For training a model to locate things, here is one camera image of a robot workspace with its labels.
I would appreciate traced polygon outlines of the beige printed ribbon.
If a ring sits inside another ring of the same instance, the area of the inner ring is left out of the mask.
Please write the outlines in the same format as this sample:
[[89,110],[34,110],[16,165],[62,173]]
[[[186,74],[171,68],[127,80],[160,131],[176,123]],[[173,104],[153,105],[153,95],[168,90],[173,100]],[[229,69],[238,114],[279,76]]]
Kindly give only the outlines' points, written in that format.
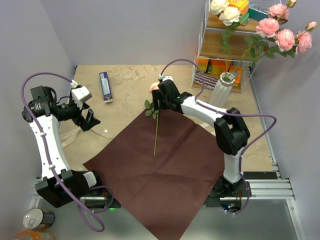
[[[96,127],[91,128],[91,131],[93,131],[95,134],[100,135],[107,139],[114,139],[116,137],[115,134],[110,132],[108,129],[98,129]],[[70,145],[78,136],[78,133],[81,132],[82,129],[80,127],[74,127],[72,129],[69,129],[67,127],[63,127],[60,125],[59,127],[59,138],[62,145],[62,148],[64,149],[68,145]]]

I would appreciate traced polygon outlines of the pink rose stem three blooms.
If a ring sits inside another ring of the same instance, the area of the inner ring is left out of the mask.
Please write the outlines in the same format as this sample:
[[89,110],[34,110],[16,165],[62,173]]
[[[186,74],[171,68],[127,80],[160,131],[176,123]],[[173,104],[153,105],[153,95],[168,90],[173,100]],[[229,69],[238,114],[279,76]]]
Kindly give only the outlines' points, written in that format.
[[256,32],[247,39],[249,48],[248,68],[251,70],[261,58],[275,59],[276,54],[282,57],[295,58],[297,54],[306,53],[313,44],[311,32],[318,27],[318,23],[312,21],[305,26],[303,31],[293,33],[288,28],[281,28],[278,20],[265,18],[259,21]]

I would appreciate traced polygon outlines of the pink rose bouquet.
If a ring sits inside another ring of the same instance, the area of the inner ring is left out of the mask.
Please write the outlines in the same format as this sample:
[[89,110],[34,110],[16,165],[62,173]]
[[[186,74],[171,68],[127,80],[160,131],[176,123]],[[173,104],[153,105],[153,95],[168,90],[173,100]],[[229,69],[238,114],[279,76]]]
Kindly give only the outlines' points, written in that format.
[[[149,87],[149,91],[151,93],[157,93],[159,90],[158,87],[159,83],[155,82]],[[156,109],[156,104],[158,103],[158,100],[155,102],[150,102],[149,100],[144,101],[144,107],[146,109],[145,116],[146,117],[152,117],[156,121],[155,126],[155,140],[154,140],[154,150],[153,150],[153,156],[156,156],[157,152],[157,142],[158,142],[158,129],[159,129],[159,110]]]

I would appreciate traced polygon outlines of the pink rose stem two blooms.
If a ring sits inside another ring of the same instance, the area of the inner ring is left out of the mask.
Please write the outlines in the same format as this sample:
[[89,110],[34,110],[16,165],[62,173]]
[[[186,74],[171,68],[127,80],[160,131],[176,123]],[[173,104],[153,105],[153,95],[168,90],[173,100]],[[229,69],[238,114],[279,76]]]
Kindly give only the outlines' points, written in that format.
[[275,4],[268,9],[268,17],[259,21],[256,31],[245,40],[248,49],[245,50],[239,63],[240,67],[245,58],[249,60],[249,67],[254,66],[263,57],[275,59],[276,54],[283,57],[295,58],[298,48],[298,38],[287,28],[283,28],[290,14],[290,9],[296,5],[296,0],[289,0],[286,4]]

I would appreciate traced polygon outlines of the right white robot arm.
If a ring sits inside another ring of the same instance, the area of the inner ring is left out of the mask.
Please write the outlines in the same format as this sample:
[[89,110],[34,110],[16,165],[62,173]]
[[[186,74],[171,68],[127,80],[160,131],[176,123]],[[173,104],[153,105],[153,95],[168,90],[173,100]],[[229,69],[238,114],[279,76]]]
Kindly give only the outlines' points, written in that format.
[[180,93],[173,80],[166,78],[150,89],[154,110],[172,110],[195,117],[214,128],[215,140],[224,154],[224,171],[212,191],[214,197],[233,197],[245,184],[242,171],[242,151],[248,144],[250,132],[240,112],[213,108],[196,100],[191,93]]

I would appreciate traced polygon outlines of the white rose stem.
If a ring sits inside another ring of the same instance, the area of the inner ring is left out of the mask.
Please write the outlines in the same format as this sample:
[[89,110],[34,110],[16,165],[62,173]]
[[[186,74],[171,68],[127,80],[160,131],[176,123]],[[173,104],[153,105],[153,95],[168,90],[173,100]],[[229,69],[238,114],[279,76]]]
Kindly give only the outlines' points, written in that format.
[[225,26],[224,32],[217,40],[220,43],[219,52],[225,54],[225,64],[227,67],[228,56],[232,53],[229,40],[235,32],[235,27],[240,25],[241,12],[237,7],[230,6],[228,0],[212,0],[209,7],[212,15],[217,16]]

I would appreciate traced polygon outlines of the red wrapping paper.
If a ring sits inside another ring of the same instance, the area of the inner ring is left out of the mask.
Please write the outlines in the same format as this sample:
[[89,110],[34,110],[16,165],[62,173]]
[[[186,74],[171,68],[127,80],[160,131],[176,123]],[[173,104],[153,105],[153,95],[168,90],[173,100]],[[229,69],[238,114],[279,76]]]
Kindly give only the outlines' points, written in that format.
[[225,169],[216,137],[172,110],[141,112],[84,166],[160,240],[182,237]]

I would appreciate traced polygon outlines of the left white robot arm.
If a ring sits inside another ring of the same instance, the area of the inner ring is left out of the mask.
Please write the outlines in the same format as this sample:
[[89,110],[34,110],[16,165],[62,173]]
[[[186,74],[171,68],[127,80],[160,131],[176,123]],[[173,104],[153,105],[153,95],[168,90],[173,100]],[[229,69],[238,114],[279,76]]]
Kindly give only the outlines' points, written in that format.
[[59,134],[60,122],[67,120],[84,132],[100,124],[86,104],[92,94],[85,86],[78,85],[68,95],[68,103],[58,103],[56,91],[51,87],[38,86],[30,92],[30,109],[24,109],[22,117],[33,131],[41,158],[41,181],[35,185],[36,192],[55,208],[72,202],[70,195],[78,199],[88,193],[99,196],[104,184],[98,174],[71,169]]

